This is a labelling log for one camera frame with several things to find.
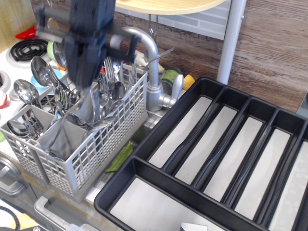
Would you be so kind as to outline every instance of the cutlery basket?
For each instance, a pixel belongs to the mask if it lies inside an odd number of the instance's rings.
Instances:
[[[129,75],[131,67],[125,64],[122,67],[125,69],[124,75]],[[44,131],[37,140],[21,139],[10,133],[7,125],[4,125],[1,131],[27,172],[38,180],[50,184],[64,197],[81,202],[102,171],[107,168],[148,116],[146,111],[147,73],[143,75],[143,71],[137,69],[137,76],[139,77],[135,78],[133,87],[123,98],[123,104],[110,114],[116,117],[110,126],[90,134],[82,141],[86,130],[65,121],[64,129],[51,147],[65,154],[68,150],[67,143],[70,143],[72,154],[65,161],[48,155],[42,149],[54,138],[60,121]],[[64,76],[62,81],[66,81],[69,88],[74,90],[75,87],[67,76]],[[41,99],[44,99],[43,110],[27,105],[14,118],[32,108],[34,114],[44,121],[41,122],[47,128],[53,118],[55,106],[52,88],[45,90]]]
[[[126,231],[307,230],[307,163],[306,118],[201,78],[94,206]]]

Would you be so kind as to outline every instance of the oven door handle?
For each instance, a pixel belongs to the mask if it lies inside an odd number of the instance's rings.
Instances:
[[[18,168],[11,161],[2,156],[0,157],[0,167],[0,179],[7,175],[14,178],[17,178],[20,175]],[[0,181],[0,192],[8,195],[9,197],[18,197],[25,190],[26,187],[18,181],[14,181],[11,185],[7,185],[6,183]]]
[[[70,224],[67,221],[63,220],[61,217],[55,215],[53,212],[49,211],[45,208],[45,205],[48,203],[48,199],[44,196],[41,196],[35,203],[34,203],[34,210],[44,217],[49,223],[56,226],[57,228],[65,231],[68,228],[77,227],[74,224]],[[98,231],[94,227],[89,224],[83,224],[80,226],[81,229],[84,231]]]

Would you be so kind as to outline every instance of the wooden shelf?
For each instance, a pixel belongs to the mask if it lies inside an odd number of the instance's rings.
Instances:
[[[211,9],[225,0],[116,0],[119,8],[147,14],[177,15]]]

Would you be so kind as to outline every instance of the silver faucet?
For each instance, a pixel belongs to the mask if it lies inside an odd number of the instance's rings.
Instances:
[[[140,37],[141,42],[148,50],[149,60],[152,60],[159,55],[155,41],[146,32],[131,26],[124,27],[122,29],[131,34],[136,34]],[[118,49],[123,39],[124,37],[120,35],[113,35],[110,40],[110,47]],[[184,82],[183,75],[177,75],[172,86],[171,95],[165,94],[163,90],[163,85],[159,81],[158,61],[159,59],[153,60],[149,65],[150,76],[147,83],[146,107],[150,111],[158,111],[163,107],[171,108],[179,98]]]

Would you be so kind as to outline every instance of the brown wood grain wall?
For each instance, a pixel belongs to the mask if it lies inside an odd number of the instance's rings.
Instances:
[[[53,2],[65,9],[70,3]],[[229,85],[296,112],[308,91],[307,1],[248,0],[244,16]],[[115,21],[148,30],[139,18],[116,13]],[[216,78],[223,41],[159,25],[157,45],[160,52],[176,48],[161,58],[164,67],[177,66],[195,79]]]

